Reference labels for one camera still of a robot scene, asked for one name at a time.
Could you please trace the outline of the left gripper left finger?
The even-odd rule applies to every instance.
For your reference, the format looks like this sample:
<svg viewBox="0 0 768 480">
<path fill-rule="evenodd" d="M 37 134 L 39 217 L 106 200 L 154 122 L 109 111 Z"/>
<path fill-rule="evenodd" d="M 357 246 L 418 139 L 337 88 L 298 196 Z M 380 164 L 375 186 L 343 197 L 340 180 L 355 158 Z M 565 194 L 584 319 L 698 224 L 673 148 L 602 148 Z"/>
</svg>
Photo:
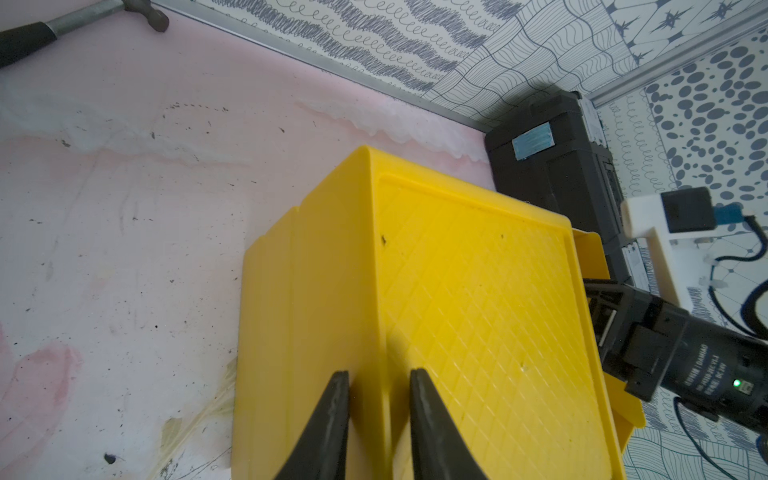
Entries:
<svg viewBox="0 0 768 480">
<path fill-rule="evenodd" d="M 349 418 L 349 373 L 337 371 L 275 478 L 344 479 Z"/>
</svg>

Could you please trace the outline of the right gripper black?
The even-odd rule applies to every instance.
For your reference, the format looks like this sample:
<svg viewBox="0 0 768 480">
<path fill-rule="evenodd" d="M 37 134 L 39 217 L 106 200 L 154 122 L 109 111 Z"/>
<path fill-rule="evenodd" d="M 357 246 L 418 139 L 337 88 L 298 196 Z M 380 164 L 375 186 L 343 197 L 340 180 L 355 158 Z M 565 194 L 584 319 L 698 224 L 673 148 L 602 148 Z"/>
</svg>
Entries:
<svg viewBox="0 0 768 480">
<path fill-rule="evenodd" d="M 605 373 L 649 402 L 658 388 L 713 421 L 767 426 L 767 346 L 612 280 L 584 283 Z"/>
</svg>

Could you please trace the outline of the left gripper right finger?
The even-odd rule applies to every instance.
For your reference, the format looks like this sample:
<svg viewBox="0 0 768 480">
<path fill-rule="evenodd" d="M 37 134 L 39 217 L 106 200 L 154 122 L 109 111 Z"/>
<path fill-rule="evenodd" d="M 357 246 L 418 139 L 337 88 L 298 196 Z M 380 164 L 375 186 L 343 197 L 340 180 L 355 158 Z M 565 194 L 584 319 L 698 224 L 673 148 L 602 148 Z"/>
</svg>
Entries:
<svg viewBox="0 0 768 480">
<path fill-rule="evenodd" d="M 409 407 L 415 479 L 487 478 L 423 368 L 410 372 Z"/>
</svg>

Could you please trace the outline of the yellow plastic drawer cabinet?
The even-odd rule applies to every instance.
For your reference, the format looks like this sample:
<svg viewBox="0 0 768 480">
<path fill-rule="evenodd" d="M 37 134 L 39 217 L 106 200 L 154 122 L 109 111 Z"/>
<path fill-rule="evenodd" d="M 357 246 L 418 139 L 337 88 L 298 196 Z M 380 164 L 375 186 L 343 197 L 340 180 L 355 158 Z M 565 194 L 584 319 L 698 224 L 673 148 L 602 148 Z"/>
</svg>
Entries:
<svg viewBox="0 0 768 480">
<path fill-rule="evenodd" d="M 246 251 L 232 475 L 271 479 L 349 375 L 347 475 L 409 479 L 426 370 L 491 479 L 622 479 L 561 215 L 363 146 Z"/>
</svg>

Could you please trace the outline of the black plastic toolbox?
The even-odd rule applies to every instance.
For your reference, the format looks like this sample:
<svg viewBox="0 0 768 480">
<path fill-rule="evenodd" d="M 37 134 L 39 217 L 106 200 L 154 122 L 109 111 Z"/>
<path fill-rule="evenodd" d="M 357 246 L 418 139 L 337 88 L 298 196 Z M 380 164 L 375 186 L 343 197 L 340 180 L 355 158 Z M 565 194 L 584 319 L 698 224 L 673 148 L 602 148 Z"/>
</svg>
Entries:
<svg viewBox="0 0 768 480">
<path fill-rule="evenodd" d="M 567 217 L 602 240 L 610 276 L 630 283 L 613 156 L 592 102 L 557 92 L 515 111 L 486 134 L 496 190 Z"/>
</svg>

